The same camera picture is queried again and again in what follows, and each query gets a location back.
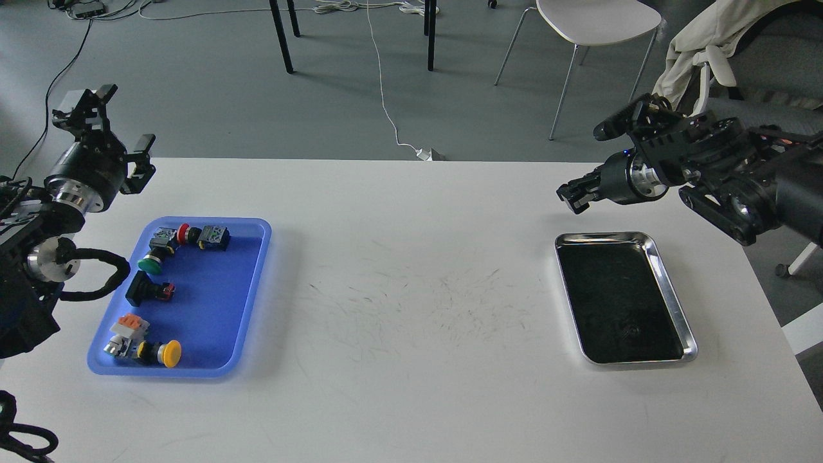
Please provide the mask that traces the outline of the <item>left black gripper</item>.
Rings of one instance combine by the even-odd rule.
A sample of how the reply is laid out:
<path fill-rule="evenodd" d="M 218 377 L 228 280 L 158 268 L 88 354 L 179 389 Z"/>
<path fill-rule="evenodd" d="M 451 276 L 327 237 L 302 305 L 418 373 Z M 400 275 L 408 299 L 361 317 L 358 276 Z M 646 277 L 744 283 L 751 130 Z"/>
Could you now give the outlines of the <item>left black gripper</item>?
<path fill-rule="evenodd" d="M 56 202 L 79 213 L 108 210 L 120 187 L 122 194 L 140 194 L 156 172 L 150 162 L 155 134 L 142 135 L 135 149 L 126 154 L 111 130 L 106 105 L 117 90 L 111 83 L 94 91 L 70 91 L 59 108 L 51 111 L 53 126 L 70 132 L 74 142 L 54 165 L 44 187 Z M 129 163 L 134 169 L 125 178 Z"/>

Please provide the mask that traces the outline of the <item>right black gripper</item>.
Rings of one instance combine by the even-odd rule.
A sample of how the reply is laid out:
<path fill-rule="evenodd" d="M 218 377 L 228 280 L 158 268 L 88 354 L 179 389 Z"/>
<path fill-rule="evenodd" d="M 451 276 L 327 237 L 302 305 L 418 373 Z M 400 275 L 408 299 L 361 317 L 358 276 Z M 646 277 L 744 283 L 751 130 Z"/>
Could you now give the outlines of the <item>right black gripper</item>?
<path fill-rule="evenodd" d="M 622 150 L 609 156 L 602 170 L 562 184 L 557 195 L 574 214 L 582 214 L 590 203 L 604 198 L 629 205 L 659 200 L 668 190 L 643 156 L 634 150 Z"/>

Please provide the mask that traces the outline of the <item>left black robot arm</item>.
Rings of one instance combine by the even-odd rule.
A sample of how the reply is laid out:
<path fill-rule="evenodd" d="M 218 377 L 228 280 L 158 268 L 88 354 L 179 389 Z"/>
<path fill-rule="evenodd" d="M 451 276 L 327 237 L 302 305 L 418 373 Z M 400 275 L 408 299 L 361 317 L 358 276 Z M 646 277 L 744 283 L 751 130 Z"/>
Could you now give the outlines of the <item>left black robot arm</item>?
<path fill-rule="evenodd" d="M 116 85 L 107 84 L 70 92 L 64 108 L 53 110 L 53 125 L 70 132 L 74 141 L 43 185 L 30 178 L 2 178 L 3 359 L 32 351 L 59 330 L 53 316 L 57 302 L 100 299 L 129 276 L 126 258 L 79 248 L 71 240 L 84 226 L 86 214 L 106 211 L 118 194 L 141 193 L 156 171 L 150 162 L 155 135 L 142 136 L 127 152 L 111 130 L 106 106 L 116 91 Z M 108 264 L 114 273 L 97 290 L 66 291 L 65 282 L 83 260 Z"/>

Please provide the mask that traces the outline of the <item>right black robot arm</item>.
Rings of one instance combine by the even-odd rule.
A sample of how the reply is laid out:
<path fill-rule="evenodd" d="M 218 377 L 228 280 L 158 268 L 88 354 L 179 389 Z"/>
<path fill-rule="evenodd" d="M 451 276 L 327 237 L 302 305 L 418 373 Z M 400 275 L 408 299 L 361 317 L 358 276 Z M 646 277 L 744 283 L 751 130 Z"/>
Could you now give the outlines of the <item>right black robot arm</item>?
<path fill-rule="evenodd" d="M 743 246 L 780 226 L 821 244 L 821 134 L 747 128 L 710 111 L 684 115 L 647 93 L 593 130 L 599 141 L 624 134 L 630 149 L 557 189 L 573 213 L 603 199 L 652 202 L 676 188 L 688 208 Z"/>

